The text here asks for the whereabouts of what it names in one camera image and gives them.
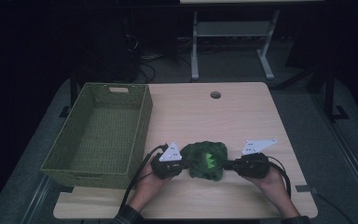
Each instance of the black cable on floor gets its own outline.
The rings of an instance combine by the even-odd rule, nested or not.
[[[347,221],[349,223],[354,224],[354,222],[341,209],[339,209],[335,204],[328,201],[324,196],[322,196],[319,193],[316,193],[315,195],[318,196],[320,199],[322,199],[325,203],[328,203],[330,206],[332,206],[334,209],[336,209],[342,216],[344,216],[347,219]]]
[[[148,84],[150,82],[154,82],[154,78],[156,77],[156,69],[154,67],[152,67],[151,65],[145,64],[145,63],[140,63],[139,65],[146,66],[146,67],[150,68],[152,70],[152,72],[153,72],[152,77],[148,77],[147,74],[145,73],[145,71],[141,67],[139,68],[139,72],[144,77],[145,84]]]

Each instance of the wicker basket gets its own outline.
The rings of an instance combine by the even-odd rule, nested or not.
[[[144,156],[152,107],[147,85],[86,83],[42,172],[65,186],[126,189]]]

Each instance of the green cloth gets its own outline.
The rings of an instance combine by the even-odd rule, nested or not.
[[[223,175],[223,162],[227,160],[226,145],[220,142],[200,142],[185,146],[180,154],[189,162],[191,177],[219,181]]]

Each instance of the wooden table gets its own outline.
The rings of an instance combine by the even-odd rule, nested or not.
[[[153,112],[145,152],[176,141],[187,144],[223,142],[228,158],[237,159],[245,141],[275,138],[277,144],[263,152],[283,163],[292,184],[292,200],[302,215],[316,217],[317,208],[278,111],[264,83],[189,83],[149,85]],[[220,99],[211,97],[221,93]],[[123,189],[74,188],[62,192],[54,216],[57,218],[111,218],[118,211]],[[184,170],[142,212],[145,218],[267,218],[279,217],[275,207],[252,183],[233,171],[211,180],[191,178]]]

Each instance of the black cable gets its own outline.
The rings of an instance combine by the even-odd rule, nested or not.
[[[270,157],[270,156],[267,156],[267,158],[270,158],[270,159],[273,159],[273,160],[277,161],[280,164],[280,166],[282,167],[282,169],[284,170],[284,172],[286,173],[286,170],[284,169],[284,166],[280,161],[278,161],[277,159],[275,159],[273,157]]]
[[[215,40],[214,42],[220,47],[220,49],[221,49],[222,51],[229,49],[229,44],[228,44],[228,42],[222,40],[221,38]]]
[[[199,45],[204,39],[205,39],[205,37],[198,37],[197,38],[197,44]],[[193,51],[193,40],[191,39],[191,42],[188,45],[186,45],[185,47],[178,48],[177,51],[178,51],[179,54],[192,52]]]
[[[178,57],[178,59],[182,60],[183,62],[185,62],[190,68],[191,68],[191,64],[184,58],[182,57]]]
[[[354,222],[341,210],[339,209],[335,204],[331,203],[330,201],[328,201],[324,196],[322,196],[319,193],[316,193],[316,196],[318,196],[320,199],[322,199],[325,203],[328,203],[329,205],[331,205],[333,208],[335,208],[342,216],[344,216],[347,221],[351,224],[354,224]]]
[[[154,82],[154,78],[156,77],[156,69],[154,67],[152,67],[151,65],[149,64],[145,64],[145,63],[140,63],[139,65],[143,65],[143,66],[146,66],[148,68],[150,68],[152,71],[153,71],[153,76],[152,77],[148,77],[146,75],[146,73],[144,72],[144,70],[142,70],[142,68],[139,68],[141,74],[144,76],[145,78],[145,84],[147,83],[150,83],[150,82]]]
[[[207,43],[207,45],[205,46],[203,46],[202,43],[200,43],[200,50],[199,50],[200,54],[216,54],[228,49],[228,43],[225,43],[223,41],[212,39],[209,40],[208,42],[209,43]]]
[[[178,43],[177,43],[177,52],[178,53],[183,53],[183,52],[187,52],[189,49],[192,49],[193,47],[193,39],[192,37],[186,38],[186,42],[185,44],[181,44],[180,42],[182,42],[182,39],[178,39]]]
[[[269,162],[269,165],[274,167],[281,173],[281,175],[283,176],[284,182],[286,184],[287,194],[289,195],[289,198],[292,198],[292,186],[290,184],[290,179],[289,179],[289,176],[287,175],[287,173],[283,170],[283,168],[281,168],[280,166],[278,166],[277,164],[275,164],[271,161]]]
[[[142,59],[142,63],[152,63],[153,61],[161,60],[165,58],[163,55],[160,55],[158,57],[150,58],[150,59]]]
[[[158,146],[153,148],[147,155],[145,156],[144,160],[142,161],[141,165],[138,167],[138,170],[136,170],[135,175],[132,178],[132,181],[130,182],[129,186],[126,189],[126,192],[123,197],[123,201],[121,201],[120,210],[124,207],[124,204],[126,204],[127,199],[130,195],[131,189],[135,186],[136,182],[138,181],[138,176],[142,172],[142,170],[145,168],[146,164],[149,162],[150,158],[152,157],[153,153],[157,151],[159,148],[162,150],[165,150],[168,148],[168,145]]]
[[[93,53],[91,53],[89,50],[87,50],[85,47],[83,47],[82,45],[80,45],[79,43],[77,43],[77,41],[75,41],[70,35],[69,35],[69,39],[75,44],[77,45],[80,49],[82,49],[84,52],[86,52],[91,58],[93,58],[96,62],[100,63],[101,65],[103,65],[105,68],[107,68],[109,71],[116,73],[117,71],[115,71],[115,69],[113,69],[111,66],[109,66],[107,63],[105,63],[104,61],[102,61],[99,57],[95,56]]]
[[[143,178],[145,178],[145,177],[147,177],[147,176],[150,176],[150,175],[152,175],[154,172],[152,172],[152,173],[150,173],[150,174],[148,174],[148,175],[144,175],[144,176],[142,176],[142,177],[139,177],[136,181],[140,181],[141,179],[143,179]]]

